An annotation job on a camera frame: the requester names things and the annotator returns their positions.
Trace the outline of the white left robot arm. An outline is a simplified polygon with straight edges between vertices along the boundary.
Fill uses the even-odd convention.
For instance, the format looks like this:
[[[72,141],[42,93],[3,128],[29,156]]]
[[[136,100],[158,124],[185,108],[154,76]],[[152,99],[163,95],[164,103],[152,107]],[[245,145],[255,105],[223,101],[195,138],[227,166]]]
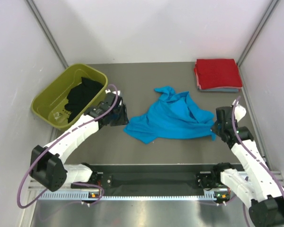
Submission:
[[[97,106],[89,107],[61,136],[44,147],[37,145],[32,150],[30,177],[52,192],[69,183],[94,187],[98,176],[91,165],[67,165],[66,160],[81,143],[104,126],[128,123],[127,109],[120,91],[106,90],[104,100]]]

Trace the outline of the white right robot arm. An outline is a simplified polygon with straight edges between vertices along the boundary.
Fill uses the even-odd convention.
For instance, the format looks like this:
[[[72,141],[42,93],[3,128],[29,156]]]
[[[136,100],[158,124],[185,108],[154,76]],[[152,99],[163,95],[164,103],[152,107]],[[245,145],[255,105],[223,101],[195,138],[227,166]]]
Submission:
[[[238,98],[230,106],[218,107],[211,131],[228,145],[248,179],[232,164],[219,163],[212,168],[212,183],[217,187],[225,185],[235,193],[248,209],[254,226],[284,225],[284,187],[266,165],[250,130],[238,126],[246,112]]]

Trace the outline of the blue t shirt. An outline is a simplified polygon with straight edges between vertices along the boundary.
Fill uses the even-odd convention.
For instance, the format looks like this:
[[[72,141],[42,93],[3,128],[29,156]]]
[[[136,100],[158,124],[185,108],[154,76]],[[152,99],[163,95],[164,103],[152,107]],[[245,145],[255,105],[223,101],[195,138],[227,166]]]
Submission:
[[[170,86],[154,89],[160,97],[140,116],[132,117],[124,128],[129,136],[149,144],[157,138],[197,139],[210,136],[214,115],[201,109],[191,98],[190,92],[177,93]]]

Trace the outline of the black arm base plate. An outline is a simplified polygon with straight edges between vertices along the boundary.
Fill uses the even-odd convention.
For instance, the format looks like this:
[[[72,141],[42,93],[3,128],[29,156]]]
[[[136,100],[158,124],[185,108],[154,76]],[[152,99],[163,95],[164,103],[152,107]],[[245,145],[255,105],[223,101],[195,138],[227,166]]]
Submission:
[[[182,186],[188,189],[205,189],[207,191],[226,188],[215,180],[210,173],[195,171],[150,171],[150,172],[120,172],[109,171],[97,173],[91,177],[87,184],[94,183],[104,189],[117,189],[121,186],[150,187],[163,186],[167,188]]]

